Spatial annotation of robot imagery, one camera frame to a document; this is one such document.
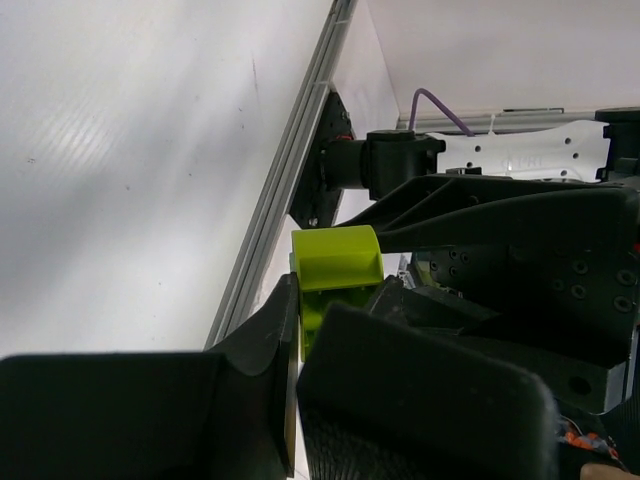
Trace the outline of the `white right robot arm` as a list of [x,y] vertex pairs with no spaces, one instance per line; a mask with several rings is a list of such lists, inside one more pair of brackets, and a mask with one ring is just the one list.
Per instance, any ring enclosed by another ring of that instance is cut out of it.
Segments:
[[527,368],[564,401],[604,414],[631,395],[639,307],[639,181],[610,158],[639,121],[501,135],[376,131],[320,153],[330,190],[364,189],[355,217],[385,253],[487,315],[461,342]]

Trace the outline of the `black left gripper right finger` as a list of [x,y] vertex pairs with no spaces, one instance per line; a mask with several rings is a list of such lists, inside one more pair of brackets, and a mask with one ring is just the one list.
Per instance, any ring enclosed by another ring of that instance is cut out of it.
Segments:
[[332,303],[297,383],[314,479],[555,479],[536,375]]

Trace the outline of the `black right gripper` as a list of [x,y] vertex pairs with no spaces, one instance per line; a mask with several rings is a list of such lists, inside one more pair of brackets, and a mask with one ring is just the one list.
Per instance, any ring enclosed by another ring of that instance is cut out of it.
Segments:
[[393,198],[403,212],[377,228],[381,250],[447,247],[424,253],[431,277],[462,295],[403,288],[408,326],[527,370],[592,414],[630,398],[629,353],[589,330],[636,327],[634,189],[433,175]]

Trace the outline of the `lime curved lego brick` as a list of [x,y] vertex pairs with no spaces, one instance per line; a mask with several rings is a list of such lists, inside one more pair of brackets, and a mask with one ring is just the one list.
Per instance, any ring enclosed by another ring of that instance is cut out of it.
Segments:
[[290,261],[300,291],[301,358],[306,359],[330,304],[364,306],[384,279],[372,227],[297,230]]

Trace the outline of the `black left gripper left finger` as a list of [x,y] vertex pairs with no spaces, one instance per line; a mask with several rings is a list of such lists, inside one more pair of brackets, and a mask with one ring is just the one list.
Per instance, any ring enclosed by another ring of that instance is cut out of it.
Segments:
[[202,352],[1,363],[5,479],[284,479],[295,466],[299,289]]

